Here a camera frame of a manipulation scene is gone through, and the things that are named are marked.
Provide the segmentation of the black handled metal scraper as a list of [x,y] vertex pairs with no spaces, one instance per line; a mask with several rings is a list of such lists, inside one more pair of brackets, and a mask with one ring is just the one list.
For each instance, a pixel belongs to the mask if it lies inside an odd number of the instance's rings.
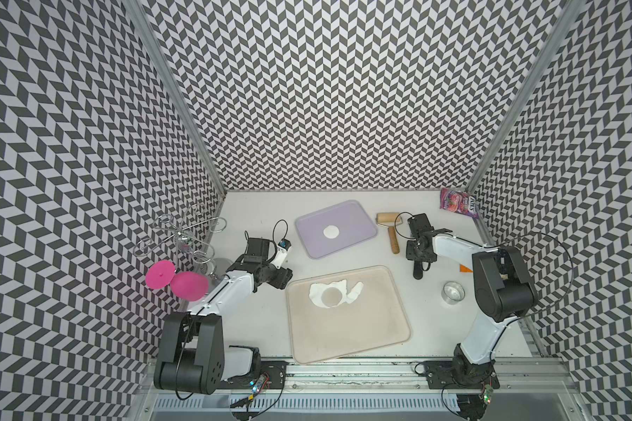
[[424,268],[421,261],[413,262],[413,277],[415,280],[421,280],[423,278]]

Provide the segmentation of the wooden dough roller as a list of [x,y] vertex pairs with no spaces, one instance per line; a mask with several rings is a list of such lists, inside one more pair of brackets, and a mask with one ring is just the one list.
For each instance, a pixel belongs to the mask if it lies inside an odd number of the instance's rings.
[[396,225],[401,223],[402,219],[399,212],[381,212],[376,216],[376,224],[386,228],[388,233],[391,252],[393,254],[400,253],[400,244]]

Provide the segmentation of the white dough ball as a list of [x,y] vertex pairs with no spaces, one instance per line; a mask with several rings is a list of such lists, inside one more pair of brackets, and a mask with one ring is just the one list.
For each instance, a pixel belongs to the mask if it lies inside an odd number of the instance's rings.
[[330,283],[313,283],[309,289],[312,304],[322,309],[332,309],[354,303],[363,292],[364,285],[357,282],[349,287],[346,279]]

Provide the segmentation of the round cut dough wrapper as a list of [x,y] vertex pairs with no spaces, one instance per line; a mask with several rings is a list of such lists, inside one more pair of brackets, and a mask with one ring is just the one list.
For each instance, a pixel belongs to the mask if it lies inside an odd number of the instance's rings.
[[323,230],[323,235],[330,240],[336,239],[340,235],[340,230],[337,226],[327,226]]

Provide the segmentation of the beige plastic tray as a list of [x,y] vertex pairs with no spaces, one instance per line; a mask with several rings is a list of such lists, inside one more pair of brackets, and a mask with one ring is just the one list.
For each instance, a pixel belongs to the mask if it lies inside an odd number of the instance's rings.
[[[364,285],[349,305],[322,309],[309,299],[310,285],[346,279]],[[286,300],[292,357],[311,364],[360,354],[410,340],[412,330],[391,271],[385,266],[360,268],[290,282]]]

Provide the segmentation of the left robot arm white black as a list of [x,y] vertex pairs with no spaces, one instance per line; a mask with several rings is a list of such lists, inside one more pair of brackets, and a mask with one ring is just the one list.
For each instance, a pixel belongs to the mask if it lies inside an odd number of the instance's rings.
[[228,346],[223,318],[261,285],[285,289],[292,271],[284,266],[291,242],[247,239],[244,254],[229,266],[219,285],[186,312],[164,321],[153,382],[157,389],[210,395],[222,382],[255,385],[261,376],[257,347]]

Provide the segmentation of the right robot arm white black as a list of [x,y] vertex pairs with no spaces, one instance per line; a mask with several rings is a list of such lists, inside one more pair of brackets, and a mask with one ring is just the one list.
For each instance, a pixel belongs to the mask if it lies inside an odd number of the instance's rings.
[[479,245],[449,229],[436,229],[424,213],[413,215],[407,223],[406,258],[414,264],[414,279],[421,280],[440,257],[472,271],[479,314],[465,340],[455,347],[452,375],[461,384],[480,381],[493,373],[493,351],[503,333],[538,303],[521,252],[515,247]]

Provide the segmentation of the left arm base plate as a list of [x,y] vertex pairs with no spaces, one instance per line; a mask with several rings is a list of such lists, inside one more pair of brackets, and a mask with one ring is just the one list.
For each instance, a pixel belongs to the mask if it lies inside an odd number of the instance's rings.
[[288,363],[286,361],[270,360],[255,363],[249,373],[223,380],[218,389],[250,390],[251,382],[257,381],[261,375],[269,377],[264,389],[282,389],[285,384]]

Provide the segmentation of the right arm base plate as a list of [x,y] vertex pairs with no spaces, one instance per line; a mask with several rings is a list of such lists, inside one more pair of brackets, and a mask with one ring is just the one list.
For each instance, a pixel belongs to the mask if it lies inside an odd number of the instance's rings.
[[491,386],[493,389],[500,388],[493,361],[480,365],[461,360],[423,361],[421,367],[430,389],[442,389],[445,386],[479,390],[486,386]]

